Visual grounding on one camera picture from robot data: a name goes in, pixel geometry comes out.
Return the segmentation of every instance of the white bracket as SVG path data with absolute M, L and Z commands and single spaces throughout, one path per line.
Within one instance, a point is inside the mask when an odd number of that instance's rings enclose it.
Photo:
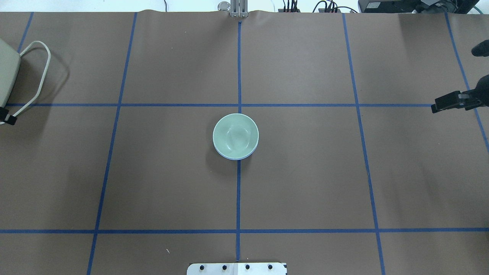
M 187 275 L 287 275 L 286 263 L 191 264 Z
M 231 0 L 231 17 L 248 17 L 248 0 Z

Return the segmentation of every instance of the black clip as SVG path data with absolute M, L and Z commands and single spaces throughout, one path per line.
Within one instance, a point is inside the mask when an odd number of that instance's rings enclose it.
M 0 121 L 10 125 L 14 125 L 15 122 L 17 121 L 17 117 L 13 115 L 9 115 L 7 109 L 0 107 Z

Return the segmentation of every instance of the white background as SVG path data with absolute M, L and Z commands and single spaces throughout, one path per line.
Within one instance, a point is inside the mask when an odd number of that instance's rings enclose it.
M 216 11 L 222 0 L 166 0 L 169 12 Z M 301 12 L 312 12 L 318 0 L 298 0 Z M 335 0 L 339 6 L 348 6 L 358 10 L 357 0 Z M 489 0 L 480 0 L 476 5 L 489 14 Z M 248 0 L 248 11 L 276 11 L 283 8 L 282 0 Z M 135 12 L 145 9 L 164 11 L 163 0 L 0 0 L 0 11 L 39 11 L 39 12 Z

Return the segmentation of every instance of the light green bowl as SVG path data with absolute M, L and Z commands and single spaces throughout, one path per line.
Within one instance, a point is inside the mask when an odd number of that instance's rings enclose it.
M 221 118 L 212 133 L 217 152 L 228 160 L 242 160 L 258 146 L 258 127 L 244 114 L 229 114 Z

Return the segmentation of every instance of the label sticker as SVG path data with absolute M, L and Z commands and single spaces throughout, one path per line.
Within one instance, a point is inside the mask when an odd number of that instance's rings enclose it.
M 370 2 L 367 5 L 367 9 L 376 9 L 380 6 L 380 2 Z

